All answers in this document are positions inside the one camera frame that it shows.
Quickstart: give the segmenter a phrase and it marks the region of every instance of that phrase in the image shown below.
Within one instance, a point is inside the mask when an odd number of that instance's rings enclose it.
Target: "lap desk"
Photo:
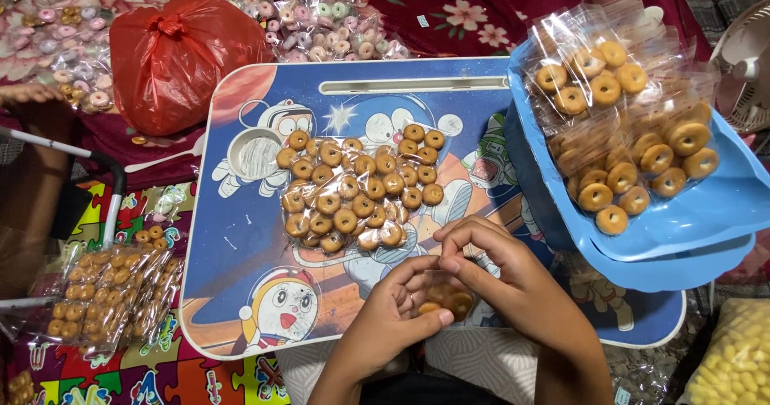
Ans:
[[[440,253],[433,232],[470,214],[504,225],[548,267],[553,251],[505,148],[507,63],[507,57],[482,57],[250,65],[227,76],[212,98],[182,282],[182,328],[197,350],[233,360],[335,339],[378,280],[408,256]],[[275,167],[271,154],[241,162],[234,152],[260,137],[277,151],[294,129],[395,146],[406,120],[448,134],[437,164],[445,196],[411,214],[399,250],[324,255],[294,247],[280,208],[288,172]],[[245,178],[245,168],[259,177]],[[470,255],[497,273],[485,253],[471,248]],[[656,346],[674,335],[684,314],[683,292],[648,294],[602,279],[563,278],[562,285],[607,342]],[[297,302],[301,310],[274,301],[287,286],[307,300]],[[453,327],[502,323],[480,302]]]

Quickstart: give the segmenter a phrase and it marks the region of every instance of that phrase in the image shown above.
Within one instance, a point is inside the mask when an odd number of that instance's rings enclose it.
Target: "red plastic bag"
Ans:
[[[152,136],[205,121],[219,81],[273,60],[262,27],[225,0],[137,8],[115,18],[109,35],[115,105]]]

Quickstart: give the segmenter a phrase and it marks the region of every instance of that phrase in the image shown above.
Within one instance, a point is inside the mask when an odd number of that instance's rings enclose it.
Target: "label sticker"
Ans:
[[[618,392],[615,393],[615,405],[628,405],[629,400],[630,393],[619,387]]]

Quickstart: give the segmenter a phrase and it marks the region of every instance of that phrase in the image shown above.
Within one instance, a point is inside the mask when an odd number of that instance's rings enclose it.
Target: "white plastic spoon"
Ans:
[[[195,141],[195,144],[192,146],[192,148],[188,149],[185,152],[180,152],[179,154],[169,155],[168,157],[160,158],[159,160],[155,160],[154,162],[147,162],[147,163],[140,163],[140,164],[129,164],[126,166],[126,173],[133,173],[137,171],[141,171],[142,169],[147,169],[150,166],[154,166],[158,163],[168,162],[168,160],[172,160],[177,157],[181,157],[185,154],[192,154],[192,155],[201,155],[203,154],[203,142],[206,135],[203,134],[201,137],[198,138],[198,140]]]

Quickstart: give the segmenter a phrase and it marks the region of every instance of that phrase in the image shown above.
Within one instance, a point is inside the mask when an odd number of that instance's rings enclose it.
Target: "white fan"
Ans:
[[[709,64],[723,73],[716,105],[725,120],[738,133],[770,127],[770,0],[730,24]]]

